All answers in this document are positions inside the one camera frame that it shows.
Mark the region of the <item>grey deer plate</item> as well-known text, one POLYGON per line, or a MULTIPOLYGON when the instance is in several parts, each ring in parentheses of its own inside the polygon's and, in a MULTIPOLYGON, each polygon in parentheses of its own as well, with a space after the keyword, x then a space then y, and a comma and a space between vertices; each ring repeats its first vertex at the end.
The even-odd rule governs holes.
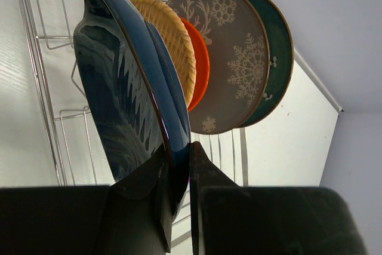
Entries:
POLYGON ((248 0, 168 0, 202 35, 210 58, 206 92, 189 113, 191 130, 220 134, 259 106, 269 76, 269 42, 248 0))

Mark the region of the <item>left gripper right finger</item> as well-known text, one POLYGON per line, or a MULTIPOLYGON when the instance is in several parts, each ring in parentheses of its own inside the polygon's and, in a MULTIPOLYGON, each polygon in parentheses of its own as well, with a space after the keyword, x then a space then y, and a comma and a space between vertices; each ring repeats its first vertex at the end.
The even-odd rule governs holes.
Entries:
POLYGON ((190 145, 194 254, 366 254, 343 198, 320 187, 241 187, 190 145))

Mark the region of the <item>orange plate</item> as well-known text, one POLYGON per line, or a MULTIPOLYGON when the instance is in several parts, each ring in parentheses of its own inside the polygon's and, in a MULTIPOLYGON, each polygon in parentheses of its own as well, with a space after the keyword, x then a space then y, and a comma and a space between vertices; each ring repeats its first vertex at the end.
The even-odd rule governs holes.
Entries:
POLYGON ((207 90, 210 80, 210 57, 201 33, 191 24, 191 22, 182 17, 180 19, 191 38, 196 58, 196 84, 192 101, 188 107, 188 111, 190 112, 197 107, 207 90))

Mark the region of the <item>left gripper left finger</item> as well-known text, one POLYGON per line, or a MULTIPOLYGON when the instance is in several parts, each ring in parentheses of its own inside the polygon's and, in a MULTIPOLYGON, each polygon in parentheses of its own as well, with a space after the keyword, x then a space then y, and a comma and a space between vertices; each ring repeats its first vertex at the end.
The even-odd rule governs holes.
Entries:
POLYGON ((165 254, 171 191, 159 148, 111 186, 1 189, 2 254, 165 254))

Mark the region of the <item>teal glazed plate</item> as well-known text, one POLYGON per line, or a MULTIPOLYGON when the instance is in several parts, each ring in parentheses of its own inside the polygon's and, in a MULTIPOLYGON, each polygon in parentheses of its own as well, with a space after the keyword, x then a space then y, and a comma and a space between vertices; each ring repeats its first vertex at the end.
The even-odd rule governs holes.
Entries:
POLYGON ((269 77, 260 104, 241 125, 249 127, 269 116, 283 99, 292 76, 294 46, 284 15, 271 0, 248 0, 257 10, 266 29, 270 64, 269 77))

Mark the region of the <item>dark blue leaf dish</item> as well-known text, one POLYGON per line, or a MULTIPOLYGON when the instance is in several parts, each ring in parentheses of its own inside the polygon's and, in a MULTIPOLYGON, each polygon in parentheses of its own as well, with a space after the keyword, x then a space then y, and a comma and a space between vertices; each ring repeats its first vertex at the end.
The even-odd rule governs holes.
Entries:
POLYGON ((114 180, 129 176, 163 149, 180 210, 189 178, 189 115, 158 30, 129 0, 84 0, 73 44, 114 180))

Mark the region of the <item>woven bamboo plate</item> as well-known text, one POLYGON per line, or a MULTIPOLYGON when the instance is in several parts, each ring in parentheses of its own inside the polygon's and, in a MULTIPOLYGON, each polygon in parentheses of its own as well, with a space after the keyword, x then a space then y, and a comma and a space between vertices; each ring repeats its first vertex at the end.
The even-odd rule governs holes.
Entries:
POLYGON ((188 31, 175 11, 161 0, 129 0, 149 23, 154 24, 170 53, 189 106, 196 84, 196 57, 188 31))

